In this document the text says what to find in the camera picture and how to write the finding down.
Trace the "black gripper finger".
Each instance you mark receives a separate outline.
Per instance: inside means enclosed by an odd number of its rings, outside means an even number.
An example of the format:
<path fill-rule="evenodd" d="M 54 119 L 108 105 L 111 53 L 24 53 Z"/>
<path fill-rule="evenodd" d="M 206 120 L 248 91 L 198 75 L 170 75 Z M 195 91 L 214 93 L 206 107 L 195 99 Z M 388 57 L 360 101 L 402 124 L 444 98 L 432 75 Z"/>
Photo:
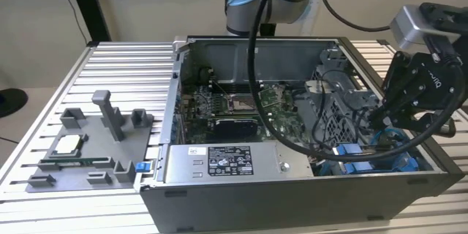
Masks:
<path fill-rule="evenodd" d="M 403 91 L 412 78 L 410 70 L 411 58 L 412 56 L 406 52 L 398 51 L 395 53 L 382 86 L 384 92 L 382 106 L 371 113 L 368 118 L 374 129 L 383 129 L 392 124 L 392 121 L 384 122 L 384 119 L 387 117 L 392 118 L 404 107 L 406 95 Z"/>
<path fill-rule="evenodd" d="M 440 115 L 436 113 L 427 112 L 419 119 L 407 113 L 395 113 L 388 114 L 388 118 L 396 128 L 411 130 L 424 135 L 454 137 L 456 134 L 455 120 L 451 117 L 439 128 L 430 129 L 434 123 L 442 120 Z"/>

